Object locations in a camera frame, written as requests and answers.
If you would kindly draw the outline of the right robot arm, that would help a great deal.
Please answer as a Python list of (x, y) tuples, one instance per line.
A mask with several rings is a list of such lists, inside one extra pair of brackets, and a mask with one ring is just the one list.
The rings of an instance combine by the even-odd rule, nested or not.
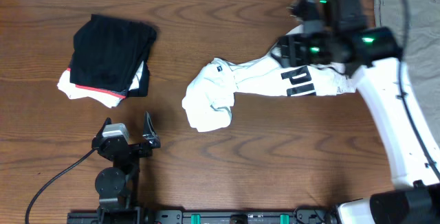
[(404, 44), (370, 28), (360, 0), (298, 0), (300, 34), (279, 38), (282, 67), (342, 63), (375, 121), (394, 190), (337, 204), (322, 223), (438, 223), (439, 147), (415, 98)]

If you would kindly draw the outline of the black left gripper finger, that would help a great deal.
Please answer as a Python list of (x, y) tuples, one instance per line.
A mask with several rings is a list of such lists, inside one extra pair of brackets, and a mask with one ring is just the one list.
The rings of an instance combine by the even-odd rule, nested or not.
[(107, 117), (106, 120), (104, 121), (104, 124), (102, 125), (102, 127), (100, 128), (100, 130), (98, 131), (98, 133), (96, 134), (96, 138), (101, 138), (102, 134), (104, 132), (104, 129), (107, 125), (112, 124), (111, 118)]
[(151, 116), (148, 111), (146, 111), (144, 114), (144, 128), (142, 132), (142, 137), (150, 144), (159, 143), (159, 137), (155, 132)]

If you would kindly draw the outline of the white printed t-shirt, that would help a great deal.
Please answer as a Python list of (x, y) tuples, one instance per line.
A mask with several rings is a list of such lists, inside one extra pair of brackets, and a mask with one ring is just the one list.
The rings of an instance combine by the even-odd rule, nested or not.
[(229, 126), (235, 93), (298, 97), (355, 92), (343, 64), (283, 68), (276, 61), (280, 54), (274, 45), (263, 57), (238, 65), (214, 58), (188, 85), (181, 102), (189, 125), (200, 133)]

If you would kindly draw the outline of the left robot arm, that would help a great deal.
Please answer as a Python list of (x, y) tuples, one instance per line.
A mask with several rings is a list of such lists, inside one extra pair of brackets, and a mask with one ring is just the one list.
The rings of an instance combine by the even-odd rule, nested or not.
[(113, 124), (107, 118), (93, 138), (91, 147), (113, 163), (95, 180), (95, 189), (99, 194), (99, 223), (155, 222), (155, 214), (138, 203), (140, 160), (150, 157), (153, 149), (161, 147), (149, 113), (144, 114), (142, 137), (143, 142), (130, 144), (126, 126), (123, 123)]

